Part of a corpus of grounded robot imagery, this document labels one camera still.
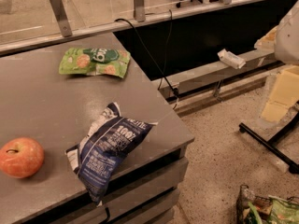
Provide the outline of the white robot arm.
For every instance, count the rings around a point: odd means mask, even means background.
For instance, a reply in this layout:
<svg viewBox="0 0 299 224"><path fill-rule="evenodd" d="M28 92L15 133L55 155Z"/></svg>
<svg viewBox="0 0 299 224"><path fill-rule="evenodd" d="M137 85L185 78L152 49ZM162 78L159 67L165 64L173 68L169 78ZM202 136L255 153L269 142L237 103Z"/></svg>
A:
<svg viewBox="0 0 299 224"><path fill-rule="evenodd" d="M267 122L277 123L299 100L299 1L254 48L273 51L275 58L287 65L270 78L270 92L260 114Z"/></svg>

